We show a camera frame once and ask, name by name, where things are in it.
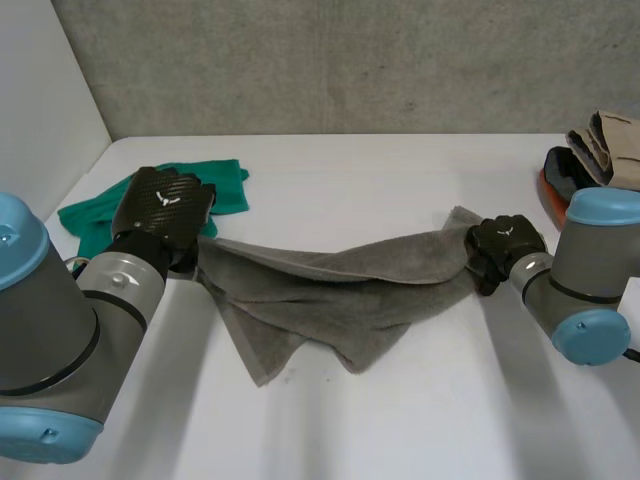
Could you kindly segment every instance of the beige fabric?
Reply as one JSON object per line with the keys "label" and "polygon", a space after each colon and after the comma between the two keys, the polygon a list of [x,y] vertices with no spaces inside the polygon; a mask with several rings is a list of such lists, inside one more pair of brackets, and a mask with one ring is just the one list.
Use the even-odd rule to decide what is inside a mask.
{"label": "beige fabric", "polygon": [[598,185],[640,190],[640,120],[597,111],[567,145]]}
{"label": "beige fabric", "polygon": [[613,166],[610,187],[640,190],[640,121],[598,112]]}

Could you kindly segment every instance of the white wall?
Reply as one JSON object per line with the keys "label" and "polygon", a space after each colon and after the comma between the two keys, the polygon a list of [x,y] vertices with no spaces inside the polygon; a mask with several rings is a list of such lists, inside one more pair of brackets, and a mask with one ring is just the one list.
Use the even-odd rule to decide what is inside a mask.
{"label": "white wall", "polygon": [[111,143],[48,0],[0,0],[0,191],[40,218]]}

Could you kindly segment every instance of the carbon fiber texture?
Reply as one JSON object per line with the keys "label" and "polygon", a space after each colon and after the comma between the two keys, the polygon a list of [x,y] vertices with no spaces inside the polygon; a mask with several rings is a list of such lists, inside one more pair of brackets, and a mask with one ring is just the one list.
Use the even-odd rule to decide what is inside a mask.
{"label": "carbon fiber texture", "polygon": [[131,178],[113,218],[112,234],[140,230],[163,239],[173,250],[187,250],[207,223],[215,186],[195,175],[142,167]]}

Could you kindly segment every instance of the gray towel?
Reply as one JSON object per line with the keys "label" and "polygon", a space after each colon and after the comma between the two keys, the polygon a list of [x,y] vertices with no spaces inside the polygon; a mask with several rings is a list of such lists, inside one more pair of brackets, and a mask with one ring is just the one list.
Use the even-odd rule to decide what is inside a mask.
{"label": "gray towel", "polygon": [[251,378],[272,380],[307,339],[362,372],[409,328],[474,290],[465,235],[480,217],[456,207],[443,230],[339,253],[199,239],[197,280],[213,295]]}

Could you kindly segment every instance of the gray wall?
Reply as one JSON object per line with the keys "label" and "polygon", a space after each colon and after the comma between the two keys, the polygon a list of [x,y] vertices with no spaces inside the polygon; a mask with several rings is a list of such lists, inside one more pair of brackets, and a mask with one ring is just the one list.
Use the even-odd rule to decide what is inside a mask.
{"label": "gray wall", "polygon": [[640,2],[54,0],[132,135],[561,132],[640,117]]}

